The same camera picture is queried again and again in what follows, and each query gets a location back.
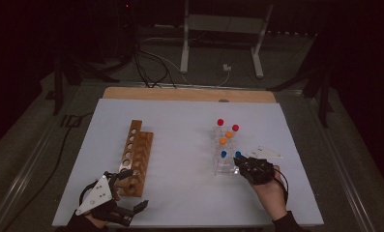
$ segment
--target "white tabletop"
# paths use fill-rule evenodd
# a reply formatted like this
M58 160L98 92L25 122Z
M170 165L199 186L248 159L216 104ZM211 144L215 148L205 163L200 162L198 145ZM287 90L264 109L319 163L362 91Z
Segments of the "white tabletop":
M100 100L86 133L53 225L66 225L78 196L105 171L117 172L132 120L153 132L141 198L123 197L131 208L148 207L131 227L246 227L271 224L254 191L240 175L214 175L210 132L219 118L238 124L242 154L259 145L282 154L269 159L289 184L288 210L299 224L322 224L309 180L278 103Z

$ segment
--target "human hand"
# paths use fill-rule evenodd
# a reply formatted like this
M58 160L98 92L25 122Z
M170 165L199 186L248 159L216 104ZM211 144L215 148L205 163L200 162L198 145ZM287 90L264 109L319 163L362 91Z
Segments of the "human hand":
M120 196L119 194L117 193L118 191L118 188L116 186L113 187L113 192L112 192L112 196L113 196L113 199L115 201L119 201L120 200ZM90 220L96 227L102 229L104 228L108 223L109 221L106 221L106 220L100 220L100 219L96 219L92 216L92 214L87 214L85 215L85 217Z
M280 168L276 165L274 168L278 170L275 172L275 177L281 182L281 174L279 172ZM257 193L261 205L263 205L264 209L267 211L272 220L277 220L287 215L284 201L284 192L276 180L272 180L264 185L251 186L255 193Z

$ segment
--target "wooden edge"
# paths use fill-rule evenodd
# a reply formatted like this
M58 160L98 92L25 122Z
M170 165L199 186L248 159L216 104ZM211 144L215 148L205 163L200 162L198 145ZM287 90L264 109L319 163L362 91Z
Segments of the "wooden edge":
M207 90L207 89L162 89L137 87L108 87L104 99L197 101L197 102L260 102L274 103L276 98L269 91Z

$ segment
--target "dark background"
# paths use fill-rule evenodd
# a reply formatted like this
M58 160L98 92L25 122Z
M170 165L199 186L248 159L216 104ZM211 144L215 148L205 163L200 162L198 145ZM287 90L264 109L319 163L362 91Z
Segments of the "dark background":
M195 1L191 11L213 12L216 1L220 0ZM87 57L104 57L102 40L92 30L99 24L90 20L88 9L94 4L107 8L113 1L106 2L0 1L0 138L42 91L39 81L53 72L53 51L60 45L74 45L80 55L90 52ZM182 23L182 1L128 2L143 26ZM261 12L251 7L244 13L229 9L233 8L215 8L220 15ZM106 18L113 16L109 10L104 14ZM331 86L339 91L384 177L384 1L278 1L268 29L272 34L318 34L304 67L334 67Z

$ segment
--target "metal stand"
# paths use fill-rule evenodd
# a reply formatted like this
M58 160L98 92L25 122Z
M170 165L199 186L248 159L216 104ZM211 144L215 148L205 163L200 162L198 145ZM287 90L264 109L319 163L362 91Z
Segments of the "metal stand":
M189 0L185 1L185 19L184 19L184 39L182 60L180 62L180 73L188 72L189 65L189 30L221 31L219 24L228 26L226 32L239 32L258 34L257 44L251 48L252 63L255 69L255 76L262 78L264 76L261 68L258 53L267 31L268 22L273 4L268 5L266 15L263 18L244 18L244 17L225 17L213 15L189 14Z
M328 94L330 88L330 75L333 67L327 68L326 66L320 66L313 69L310 69L306 72L297 73L294 78L291 78L284 83L272 87L267 88L268 91L278 92L281 91L297 82L308 79L306 87L303 90L303 95L305 98L314 98L317 94L318 90L321 89L320 92L320 103L318 109L318 117L321 121L321 124L328 128L327 124L327 112L329 110L328 104Z
M53 115L57 115L63 105L63 74L71 85L79 85L81 82L77 66L89 73L94 74L95 77L103 80L104 82L119 82L119 80L110 78L103 72L96 70L70 53L56 52L54 59L55 109L53 111Z

